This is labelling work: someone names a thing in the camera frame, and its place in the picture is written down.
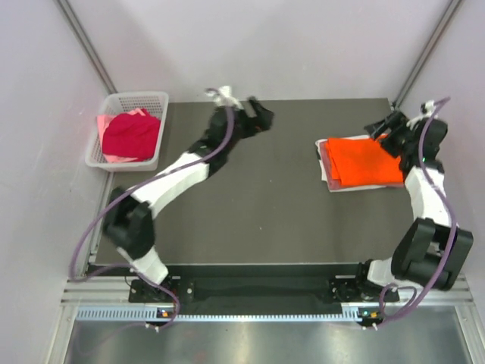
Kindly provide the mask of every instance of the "cable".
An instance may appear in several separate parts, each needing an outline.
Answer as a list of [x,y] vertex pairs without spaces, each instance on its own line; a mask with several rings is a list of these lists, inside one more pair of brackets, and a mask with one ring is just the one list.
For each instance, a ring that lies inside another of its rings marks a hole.
[[[206,89],[206,92],[217,93],[217,94],[219,94],[220,97],[222,97],[225,100],[224,96],[222,96],[217,89],[213,89],[213,88]],[[173,173],[177,173],[178,171],[182,171],[185,168],[189,168],[189,167],[192,167],[193,165],[197,165],[198,163],[206,162],[209,159],[215,157],[219,152],[221,152],[226,147],[226,145],[229,143],[229,141],[230,141],[230,139],[231,139],[231,137],[233,135],[234,124],[236,122],[235,121],[236,116],[234,114],[234,110],[233,110],[232,106],[226,105],[225,106],[225,110],[226,110],[226,115],[227,115],[227,129],[226,129],[226,133],[224,135],[224,138],[223,138],[221,144],[214,151],[212,151],[211,153],[207,154],[205,157],[202,157],[202,158],[198,159],[197,161],[190,162],[190,163],[187,163],[186,165],[182,165],[180,167],[174,168],[174,169],[172,169],[172,170],[170,170],[168,172],[155,175],[154,177],[151,177],[148,180],[145,180],[142,183],[137,184],[137,185],[129,188],[123,194],[121,194],[118,198],[116,198],[113,201],[111,201],[103,210],[101,210],[101,212],[99,213],[99,215],[96,218],[94,218],[94,220],[92,220],[89,223],[88,227],[86,228],[86,230],[81,235],[80,240],[77,242],[77,245],[74,248],[73,256],[72,256],[72,258],[70,260],[70,264],[69,264],[69,280],[70,281],[72,281],[74,283],[83,283],[83,282],[86,282],[89,279],[91,279],[91,278],[93,278],[93,277],[95,277],[97,275],[101,275],[101,274],[103,274],[103,273],[105,273],[105,272],[107,272],[107,271],[109,271],[109,270],[111,270],[113,268],[132,268],[131,265],[129,265],[129,264],[113,264],[113,265],[109,265],[109,266],[100,268],[100,269],[94,271],[93,273],[87,275],[86,277],[81,277],[81,278],[76,277],[76,262],[77,262],[77,260],[79,258],[79,254],[80,254],[80,252],[81,252],[81,250],[83,248],[83,245],[86,242],[86,238],[91,233],[91,231],[94,229],[94,227],[101,221],[102,218],[104,218],[106,216],[106,214],[111,209],[113,209],[118,203],[120,203],[121,201],[123,201],[123,199],[125,199],[126,197],[128,197],[131,193],[133,193],[136,190],[138,190],[138,189],[146,186],[147,184],[150,184],[151,182],[154,182],[156,180],[160,180],[160,179],[162,179],[162,178],[164,178],[166,176],[169,176],[169,175],[171,175]],[[171,319],[165,325],[163,325],[163,326],[160,327],[160,329],[170,327],[174,323],[175,318],[179,315],[179,312],[180,312],[180,301],[178,300],[177,296],[175,296],[167,288],[162,287],[160,284],[156,284],[154,282],[151,282],[147,277],[145,277],[144,275],[141,275],[139,272],[137,272],[137,274],[147,284],[149,284],[152,287],[155,287],[155,288],[161,290],[162,292],[166,293],[174,301],[174,306],[175,306],[174,307],[175,308],[174,314],[172,315]],[[110,340],[116,334],[119,334],[120,332],[122,332],[122,331],[124,331],[124,330],[126,330],[128,328],[132,328],[134,326],[141,326],[141,325],[145,325],[145,324],[136,322],[136,323],[131,323],[131,324],[125,325],[125,326],[123,326],[121,328],[118,328],[116,331],[114,331],[113,333],[111,333],[107,337],[105,337],[101,341],[101,343],[99,343],[98,345],[96,345],[96,347],[94,349],[91,349],[89,352],[82,352],[80,350],[80,348],[79,348],[79,343],[78,343],[78,340],[77,340],[77,344],[76,344],[77,350],[78,350],[78,352],[81,355],[83,355],[83,356],[89,356],[92,353],[94,353],[98,348],[100,348],[101,345],[103,345],[106,341]]]
[[449,217],[450,217],[450,220],[451,220],[451,227],[449,229],[449,236],[448,236],[448,240],[446,241],[445,250],[443,252],[443,255],[441,256],[440,263],[436,267],[436,271],[433,273],[430,280],[427,282],[426,286],[424,286],[424,288],[421,291],[421,293],[419,294],[418,298],[415,297],[416,292],[417,292],[417,290],[416,290],[415,294],[413,294],[413,297],[393,315],[386,315],[384,313],[385,304],[384,304],[384,301],[383,301],[383,297],[390,288],[395,287],[396,285],[395,284],[388,284],[387,286],[385,286],[382,289],[382,291],[380,293],[380,299],[379,299],[379,309],[386,318],[384,319],[384,322],[379,325],[379,327],[381,327],[382,325],[385,325],[387,322],[397,321],[399,319],[406,317],[409,313],[411,313],[412,311],[414,311],[418,307],[418,305],[421,303],[421,301],[426,297],[426,295],[433,288],[433,285],[436,283],[438,277],[441,275],[441,272],[443,271],[445,264],[446,264],[446,261],[448,260],[449,254],[452,250],[453,240],[455,239],[456,228],[457,228],[457,225],[458,225],[457,221],[456,221],[455,212],[453,211],[451,203],[446,198],[445,194],[434,183],[433,178],[431,178],[430,174],[427,171],[426,165],[423,163],[423,145],[424,145],[424,138],[426,136],[426,132],[429,129],[431,122],[437,116],[438,112],[441,110],[441,108],[449,100],[450,100],[450,98],[446,97],[446,98],[441,99],[440,101],[436,101],[434,103],[436,108],[433,111],[433,113],[431,114],[431,116],[426,120],[426,123],[424,123],[423,130],[421,131],[421,135],[419,137],[419,144],[418,144],[419,166],[420,166],[421,170],[423,171],[423,174],[424,174],[424,177],[426,178],[426,181],[430,184],[430,186],[433,188],[433,190],[436,192],[436,194],[443,201],[443,205],[448,210],[448,214],[449,214]]

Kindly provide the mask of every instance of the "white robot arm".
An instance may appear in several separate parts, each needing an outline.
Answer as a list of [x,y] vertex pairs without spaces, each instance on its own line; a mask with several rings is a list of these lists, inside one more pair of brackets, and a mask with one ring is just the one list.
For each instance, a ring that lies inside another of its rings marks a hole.
[[[103,233],[110,238],[117,251],[155,284],[160,284],[168,275],[167,267],[155,251],[153,220],[158,213],[181,193],[208,179],[225,165],[230,151],[241,139],[269,130],[273,122],[274,113],[264,108],[254,97],[248,101],[255,116],[249,117],[239,100],[231,96],[230,87],[221,87],[212,96],[216,109],[202,138],[158,175],[175,169],[179,171],[133,191],[103,221]],[[232,108],[233,132],[226,146],[217,155],[210,157],[222,144],[228,128],[223,104]],[[114,189],[111,201],[124,192],[120,187]]]
[[[424,136],[422,162],[435,187],[428,182],[418,160],[421,131],[434,110],[435,104],[430,101],[421,106],[421,114],[416,118],[409,120],[400,111],[395,111],[384,121],[365,128],[373,139],[390,129],[380,144],[390,155],[401,157],[399,167],[405,177],[405,188],[411,197],[415,220],[392,258],[371,260],[364,264],[367,282],[379,287],[388,284],[416,287],[426,285],[437,269],[449,236],[452,222],[444,202],[437,194],[439,190],[445,196],[443,165],[436,159],[439,144],[447,133],[444,121],[432,120]],[[448,290],[452,287],[472,243],[472,234],[458,228],[452,251],[434,288]]]

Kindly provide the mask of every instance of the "light purple wall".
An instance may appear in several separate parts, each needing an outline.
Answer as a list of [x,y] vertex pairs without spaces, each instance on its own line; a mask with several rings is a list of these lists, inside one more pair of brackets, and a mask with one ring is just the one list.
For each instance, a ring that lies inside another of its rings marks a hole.
[[105,95],[53,1],[5,2],[0,19],[0,362],[34,364],[99,204],[83,153]]
[[485,321],[485,2],[466,0],[423,69],[403,110],[415,115],[421,102],[450,95],[440,117],[449,133],[440,158],[445,188],[458,222],[474,233],[465,274]]
[[70,0],[120,90],[397,96],[443,0]]

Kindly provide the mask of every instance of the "gray floor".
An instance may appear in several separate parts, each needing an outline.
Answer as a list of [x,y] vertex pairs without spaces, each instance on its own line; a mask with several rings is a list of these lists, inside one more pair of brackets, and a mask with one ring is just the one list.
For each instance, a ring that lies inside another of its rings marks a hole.
[[[165,263],[357,262],[382,259],[411,224],[404,189],[329,193],[314,142],[363,133],[390,112],[386,99],[268,101],[274,128],[233,150],[209,180],[185,192],[156,220]],[[170,104],[163,169],[207,126],[211,103]],[[130,187],[153,173],[119,173]],[[98,264],[123,262],[102,239]]]
[[[79,345],[65,364],[471,364],[453,307],[420,307],[379,331],[325,322],[181,322],[160,334],[130,328],[102,343],[125,324],[77,323]],[[77,349],[96,347],[90,356]]]

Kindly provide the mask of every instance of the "white plastic basket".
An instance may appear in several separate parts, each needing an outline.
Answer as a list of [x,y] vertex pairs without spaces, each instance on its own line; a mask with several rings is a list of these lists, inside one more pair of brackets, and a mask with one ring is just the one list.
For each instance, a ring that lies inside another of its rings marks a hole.
[[101,145],[99,144],[98,128],[95,122],[95,132],[91,136],[86,151],[86,164],[89,167],[98,167],[109,172],[154,171],[157,169],[161,138],[163,137],[165,118],[167,117],[167,107],[168,95],[167,93],[159,91],[114,93],[108,96],[99,109],[100,115],[118,115],[135,108],[145,108],[152,116],[160,119],[161,125],[158,132],[155,155],[153,158],[144,162],[108,163],[103,156]]

